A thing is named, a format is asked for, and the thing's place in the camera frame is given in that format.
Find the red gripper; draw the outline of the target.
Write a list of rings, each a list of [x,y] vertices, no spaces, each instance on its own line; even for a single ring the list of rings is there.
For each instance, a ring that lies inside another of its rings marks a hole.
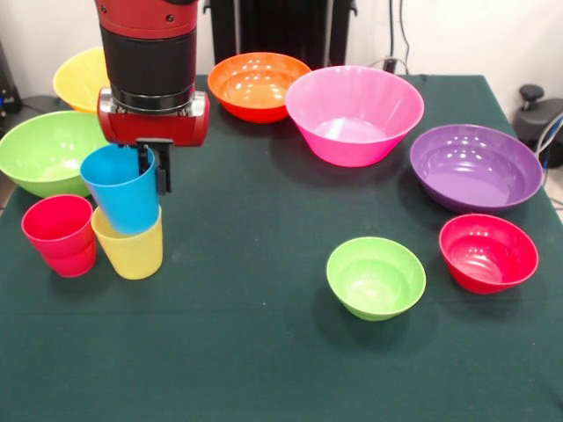
[[[176,147],[198,147],[206,138],[209,125],[208,94],[195,91],[192,100],[178,112],[168,114],[120,112],[111,89],[99,92],[98,119],[105,138],[115,144],[136,146],[141,142],[173,144]],[[157,187],[160,195],[172,191],[171,164],[168,146],[157,148]],[[139,175],[152,164],[148,146],[137,147]]]

